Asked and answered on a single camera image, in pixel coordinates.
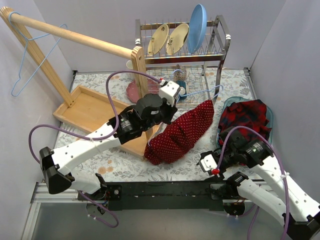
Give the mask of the light blue wire hanger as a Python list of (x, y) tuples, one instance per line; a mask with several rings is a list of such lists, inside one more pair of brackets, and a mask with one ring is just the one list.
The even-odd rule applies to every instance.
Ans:
[[(170, 80), (172, 80), (173, 79), (173, 76), (174, 76), (174, 73), (175, 72), (183, 72), (181, 69), (175, 69), (175, 70), (173, 70), (172, 72), (171, 72), (171, 74), (170, 74)], [(211, 91), (213, 91), (213, 90), (220, 90), (220, 87), (222, 88), (222, 90), (221, 91), (223, 91), (224, 90), (224, 86), (222, 85), (222, 84), (218, 84), (218, 85), (216, 85), (215, 87), (213, 87), (212, 89), (204, 89), (204, 90), (200, 90), (200, 91), (196, 91), (196, 92), (192, 92), (192, 93), (187, 93), (187, 87), (186, 88), (184, 88), (183, 86), (180, 86), (180, 92), (178, 93), (178, 97), (177, 97), (177, 101), (176, 101), (176, 103), (178, 103), (179, 102), (179, 100), (180, 99), (184, 99), (184, 98), (186, 98), (186, 97), (188, 97), (188, 96), (192, 96), (192, 95), (196, 95), (196, 94), (200, 94), (200, 93), (205, 93), (205, 92), (211, 92)], [(217, 97), (219, 95), (219, 93), (215, 93), (215, 95), (212, 97), (212, 99), (214, 99), (215, 97)], [(150, 142), (151, 142), (151, 140), (153, 139), (154, 137), (151, 137), (148, 141), (147, 141), (147, 145), (149, 146), (149, 147), (151, 147), (151, 145), (150, 145)]]

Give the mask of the red polka dot skirt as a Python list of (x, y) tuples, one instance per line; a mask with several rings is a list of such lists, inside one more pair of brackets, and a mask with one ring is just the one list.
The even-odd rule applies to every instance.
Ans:
[(167, 125), (145, 146), (144, 157), (153, 165), (178, 161), (205, 134), (213, 123), (213, 117), (213, 102), (206, 100)]

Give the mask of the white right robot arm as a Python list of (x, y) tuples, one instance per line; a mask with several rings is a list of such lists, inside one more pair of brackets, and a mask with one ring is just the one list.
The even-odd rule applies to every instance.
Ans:
[(243, 197), (272, 215), (283, 225), (284, 235), (293, 240), (311, 240), (320, 231), (320, 204), (310, 197), (284, 170), (270, 143), (260, 134), (248, 141), (240, 126), (229, 127), (220, 133), (221, 149), (212, 154), (215, 163), (208, 173), (222, 175), (234, 164), (244, 164), (259, 175), (274, 191), (271, 194), (255, 184), (247, 175), (237, 172), (226, 182), (227, 195)]

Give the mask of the blue hanger on rod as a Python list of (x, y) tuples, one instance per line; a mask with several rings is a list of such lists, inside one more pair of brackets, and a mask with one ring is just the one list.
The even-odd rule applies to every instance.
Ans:
[(16, 23), (15, 21), (12, 20), (12, 16), (15, 16), (16, 14), (17, 14), (16, 11), (10, 12), (7, 16), (7, 20), (5, 20), (8, 27), (17, 37), (19, 42), (24, 46), (24, 52), (23, 52), (23, 56), (22, 56), (19, 71), (18, 71), (18, 80), (15, 82), (13, 86), (15, 87), (19, 83), (19, 81), (22, 79), (21, 77), (22, 67), (23, 67), (25, 55), (26, 53), (28, 53), (31, 56), (31, 58), (34, 60), (34, 62), (38, 65), (36, 70), (41, 69), (44, 75), (50, 81), (50, 83), (55, 87), (55, 89), (58, 91), (60, 96), (64, 99), (64, 101), (67, 102), (68, 105), (71, 105), (73, 103), (72, 95), (70, 94), (69, 90), (64, 85), (64, 83), (62, 82), (62, 80), (60, 79), (60, 77), (58, 76), (58, 74), (50, 64), (50, 62), (47, 60), (48, 55), (44, 55), (40, 47), (35, 42), (35, 40), (46, 37), (48, 34), (32, 37), (25, 26), (23, 26), (20, 23)]

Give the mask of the pink dotted plate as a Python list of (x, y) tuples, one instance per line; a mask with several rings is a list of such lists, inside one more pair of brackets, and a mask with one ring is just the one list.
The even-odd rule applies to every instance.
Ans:
[[(150, 78), (147, 79), (147, 86), (148, 86), (149, 93), (152, 93), (152, 94), (159, 93), (160, 85), (157, 82), (153, 81), (152, 79)], [(133, 80), (128, 84), (126, 88), (126, 95), (132, 103), (136, 103), (140, 99), (135, 80)]]

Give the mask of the red plaid garment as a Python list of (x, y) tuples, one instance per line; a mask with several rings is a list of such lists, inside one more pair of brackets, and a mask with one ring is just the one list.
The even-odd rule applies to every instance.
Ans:
[(266, 127), (267, 105), (256, 99), (246, 102), (234, 102), (222, 112), (218, 122), (220, 133), (230, 127), (244, 126), (253, 129), (266, 140), (269, 139), (272, 128)]

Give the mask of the teal transparent plastic basin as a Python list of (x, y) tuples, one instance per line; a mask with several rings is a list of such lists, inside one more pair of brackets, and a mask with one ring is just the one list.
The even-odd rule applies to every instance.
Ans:
[[(249, 101), (252, 101), (251, 99), (247, 99), (247, 98), (244, 98), (244, 97), (241, 97), (241, 96), (232, 96), (232, 97), (229, 97), (225, 102), (224, 102), (224, 105), (223, 105), (223, 108), (222, 108), (222, 112), (224, 112), (224, 110), (231, 106), (233, 103), (241, 103), (241, 102), (249, 102)], [(274, 114), (273, 114), (273, 111), (267, 106), (266, 107), (266, 113), (265, 113), (265, 117), (266, 119), (268, 120), (268, 123), (266, 125), (267, 128), (273, 128), (273, 125), (274, 125)], [(220, 132), (221, 130), (218, 128), (217, 129), (217, 134), (216, 134), (216, 137), (215, 137), (215, 146), (217, 148), (220, 147), (219, 145), (219, 135), (220, 135)], [(268, 138), (268, 142), (271, 144), (272, 143), (272, 138), (273, 138), (273, 131), (271, 130), (270, 133), (269, 133), (269, 138)]]

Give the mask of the white cup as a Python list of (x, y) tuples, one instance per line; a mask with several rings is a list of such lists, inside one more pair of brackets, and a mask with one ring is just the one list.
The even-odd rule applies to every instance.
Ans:
[(128, 60), (125, 65), (126, 65), (126, 68), (128, 70), (133, 70), (134, 69), (133, 62), (131, 60)]

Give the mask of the stainless steel dish rack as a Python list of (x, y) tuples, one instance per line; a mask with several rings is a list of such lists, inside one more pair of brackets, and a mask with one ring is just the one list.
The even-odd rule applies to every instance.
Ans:
[[(142, 22), (135, 20), (135, 44), (143, 47), (147, 72), (158, 77), (170, 78), (177, 64), (184, 66), (187, 71), (185, 80), (187, 93), (201, 90), (210, 90), (221, 84), (221, 75), (225, 59), (231, 44), (231, 35), (223, 15), (219, 14), (214, 19), (209, 19), (206, 25), (205, 37), (198, 51), (191, 54), (188, 45), (174, 55), (168, 55), (163, 47), (155, 55), (148, 55), (148, 44), (161, 22)], [(187, 96), (179, 100), (177, 105), (181, 108), (191, 108), (205, 100), (215, 101), (222, 93), (222, 88), (210, 92), (202, 92)]]

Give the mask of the floral table mat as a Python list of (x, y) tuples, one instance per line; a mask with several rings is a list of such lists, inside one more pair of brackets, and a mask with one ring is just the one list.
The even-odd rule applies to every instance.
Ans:
[[(252, 89), (253, 85), (248, 79), (249, 76), (247, 68), (222, 70), (220, 84), (223, 85), (223, 91), (214, 103), (213, 123), (204, 136), (180, 160), (170, 164), (153, 165), (147, 160), (118, 148), (111, 148), (85, 161), (76, 169), (93, 174), (99, 173), (106, 182), (197, 181), (208, 178), (208, 173), (204, 173), (196, 165), (200, 159), (200, 154), (217, 148), (218, 123), (224, 103), (228, 98), (257, 99)], [(132, 77), (129, 73), (116, 75), (109, 83), (111, 96), (131, 105), (131, 101), (125, 94), (125, 90), (131, 81)], [(178, 111), (174, 115), (174, 119), (196, 106), (183, 108), (177, 105)]]

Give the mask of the cream floral plate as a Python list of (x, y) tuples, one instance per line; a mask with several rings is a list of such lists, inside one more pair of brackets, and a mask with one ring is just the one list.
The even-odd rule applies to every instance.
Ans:
[(176, 54), (185, 44), (189, 35), (189, 25), (182, 23), (178, 25), (168, 37), (166, 43), (166, 53), (168, 55)]
[(156, 55), (161, 51), (165, 45), (169, 35), (169, 26), (167, 24), (162, 24), (152, 35), (147, 49), (148, 55)]

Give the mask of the cream floral plate right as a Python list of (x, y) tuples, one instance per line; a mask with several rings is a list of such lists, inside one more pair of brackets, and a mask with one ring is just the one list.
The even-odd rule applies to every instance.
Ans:
[(178, 25), (168, 37), (166, 43), (166, 53), (168, 55), (176, 54), (185, 44), (189, 35), (189, 25), (182, 23)]

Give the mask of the wooden clothes rack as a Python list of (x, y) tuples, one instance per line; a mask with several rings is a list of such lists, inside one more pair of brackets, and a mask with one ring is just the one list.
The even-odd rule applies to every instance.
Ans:
[[(0, 16), (4, 22), (7, 20), (8, 14), (13, 11), (12, 8), (7, 6), (0, 9)], [(132, 60), (134, 70), (146, 71), (143, 49), (140, 46), (128, 49), (72, 32), (65, 28), (59, 29), (57, 26), (18, 13), (12, 15), (11, 19), (18, 24), (22, 24), (27, 30), (28, 28), (32, 28), (124, 59)], [(59, 121), (86, 134), (98, 129), (114, 116), (110, 101), (102, 85), (102, 81), (109, 76), (110, 73), (108, 72), (77, 72), (72, 88), (66, 87), (73, 98), (73, 103), (69, 105), (63, 99), (64, 102), (53, 112), (53, 115)]]

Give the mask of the blue plate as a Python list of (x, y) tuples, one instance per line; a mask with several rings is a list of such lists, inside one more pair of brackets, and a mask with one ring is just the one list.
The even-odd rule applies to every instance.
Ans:
[(207, 28), (207, 12), (202, 4), (197, 4), (189, 21), (187, 47), (190, 54), (200, 49), (205, 38)]

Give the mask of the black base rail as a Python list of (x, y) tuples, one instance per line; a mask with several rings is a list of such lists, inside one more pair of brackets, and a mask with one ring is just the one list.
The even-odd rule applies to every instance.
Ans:
[(111, 211), (202, 209), (243, 215), (245, 200), (225, 181), (108, 182), (105, 190), (86, 194), (94, 201), (106, 202)]

